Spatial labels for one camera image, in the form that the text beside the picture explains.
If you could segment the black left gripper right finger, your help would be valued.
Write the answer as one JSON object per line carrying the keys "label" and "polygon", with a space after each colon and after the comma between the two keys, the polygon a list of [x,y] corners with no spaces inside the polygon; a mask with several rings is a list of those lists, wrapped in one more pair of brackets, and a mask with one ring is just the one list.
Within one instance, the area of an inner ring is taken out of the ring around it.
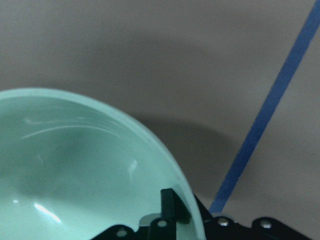
{"label": "black left gripper right finger", "polygon": [[194,197],[207,240],[308,240],[309,237],[271,217],[260,217],[250,227],[225,215],[212,216],[197,196]]}

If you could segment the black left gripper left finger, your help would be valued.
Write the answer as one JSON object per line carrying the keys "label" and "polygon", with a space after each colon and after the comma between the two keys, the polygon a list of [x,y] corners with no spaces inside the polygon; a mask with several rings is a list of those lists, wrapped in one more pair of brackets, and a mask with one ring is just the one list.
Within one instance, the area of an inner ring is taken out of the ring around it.
{"label": "black left gripper left finger", "polygon": [[148,240],[176,240],[177,223],[187,225],[191,214],[186,205],[172,188],[160,191],[161,212],[148,227]]}

